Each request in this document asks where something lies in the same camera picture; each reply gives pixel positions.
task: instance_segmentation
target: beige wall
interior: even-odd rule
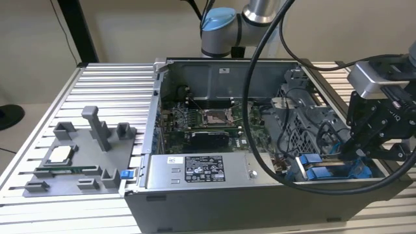
[[[205,1],[196,2],[202,8]],[[217,0],[214,6],[240,11],[246,2]],[[184,1],[81,0],[81,6],[102,62],[200,56],[198,21]],[[312,60],[405,52],[416,39],[414,12],[416,0],[297,0],[285,37]],[[49,1],[1,0],[0,31],[0,97],[50,102],[74,63]]]
[[[284,36],[294,54],[314,61],[406,53],[416,40],[416,0],[297,0]],[[282,47],[277,56],[288,58]]]
[[[204,0],[196,0],[202,10]],[[242,9],[246,0],[217,0]],[[178,0],[81,1],[101,61],[152,62],[156,57],[198,57],[198,19]]]
[[[52,102],[74,62],[48,0],[0,1],[0,93],[9,103]]]

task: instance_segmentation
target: screw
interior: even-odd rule
[[[392,102],[392,105],[394,106],[396,109],[400,109],[401,108],[401,105],[397,101],[393,101]]]
[[[248,176],[249,176],[250,179],[254,179],[257,177],[257,172],[253,171],[253,170],[249,170],[248,171]]]

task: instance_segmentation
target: white label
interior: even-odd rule
[[[220,68],[220,74],[229,73],[229,68]]]
[[[168,157],[168,164],[182,164],[182,157]]]

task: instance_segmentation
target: green circuit board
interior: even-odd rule
[[[226,109],[186,109],[181,104],[174,104],[174,108],[165,110],[165,153],[229,153],[236,151],[250,151],[242,130],[242,110],[238,102]],[[252,135],[260,152],[273,153],[269,146],[269,135],[261,120],[258,107],[249,107],[249,121]],[[192,146],[192,133],[225,133],[228,144],[216,148],[198,148]]]

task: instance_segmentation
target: motherboard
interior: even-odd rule
[[[252,134],[260,152],[274,152],[264,127],[260,106],[249,102]],[[188,99],[161,111],[165,154],[249,151],[240,101],[205,103]]]

